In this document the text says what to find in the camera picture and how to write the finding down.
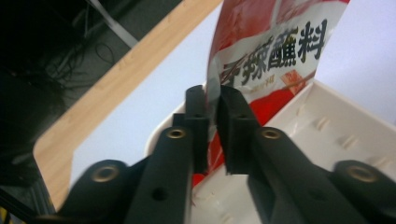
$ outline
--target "white plastic tray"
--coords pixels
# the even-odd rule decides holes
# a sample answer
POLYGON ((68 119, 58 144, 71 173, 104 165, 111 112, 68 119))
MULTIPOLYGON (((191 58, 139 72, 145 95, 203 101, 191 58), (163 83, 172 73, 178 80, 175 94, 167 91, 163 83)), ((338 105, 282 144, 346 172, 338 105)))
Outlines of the white plastic tray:
MULTIPOLYGON (((171 117, 152 135, 152 140, 171 117)), ((316 165, 332 170, 338 161, 363 161, 396 180, 396 127, 314 81, 266 126, 289 135, 316 165)), ((148 144, 147 153, 152 146, 148 144)), ((191 223, 261 223, 246 175, 226 175, 224 166, 193 190, 191 223)))

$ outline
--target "red snack package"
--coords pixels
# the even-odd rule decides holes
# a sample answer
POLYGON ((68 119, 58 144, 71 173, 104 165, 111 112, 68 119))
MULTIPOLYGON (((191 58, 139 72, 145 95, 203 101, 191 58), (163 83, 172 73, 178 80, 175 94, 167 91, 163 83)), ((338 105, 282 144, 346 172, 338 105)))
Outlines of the red snack package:
MULTIPOLYGON (((348 1, 225 0, 207 73, 209 113, 219 85, 240 90, 264 125, 314 76, 318 59, 348 1)), ((223 157, 212 119, 208 172, 223 157)))

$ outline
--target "wooden table edge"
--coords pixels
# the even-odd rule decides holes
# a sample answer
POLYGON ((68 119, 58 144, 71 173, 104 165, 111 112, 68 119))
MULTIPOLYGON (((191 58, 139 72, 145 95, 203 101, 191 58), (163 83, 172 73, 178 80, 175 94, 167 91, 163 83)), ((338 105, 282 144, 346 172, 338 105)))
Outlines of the wooden table edge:
POLYGON ((220 2, 182 1, 37 140, 35 160, 57 211, 74 150, 220 2))

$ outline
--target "red packaging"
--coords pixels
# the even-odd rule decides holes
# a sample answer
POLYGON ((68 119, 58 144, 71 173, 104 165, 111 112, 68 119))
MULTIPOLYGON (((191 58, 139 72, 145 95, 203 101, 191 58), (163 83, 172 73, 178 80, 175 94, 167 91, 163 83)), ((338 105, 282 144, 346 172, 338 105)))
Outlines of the red packaging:
MULTIPOLYGON (((206 95, 212 118, 221 84, 240 90, 264 125, 312 79, 347 3, 224 0, 207 73, 206 95)), ((209 173, 223 164, 215 124, 212 119, 209 173)))

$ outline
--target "dark background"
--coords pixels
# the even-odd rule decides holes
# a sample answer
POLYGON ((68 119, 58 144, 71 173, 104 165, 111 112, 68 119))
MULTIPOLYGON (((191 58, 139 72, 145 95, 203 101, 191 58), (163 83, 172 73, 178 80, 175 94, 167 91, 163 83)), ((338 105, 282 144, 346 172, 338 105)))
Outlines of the dark background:
MULTIPOLYGON (((140 40, 180 0, 100 2, 140 40)), ((32 156, 36 139, 130 48, 83 0, 0 5, 0 194, 46 214, 53 208, 32 156)))

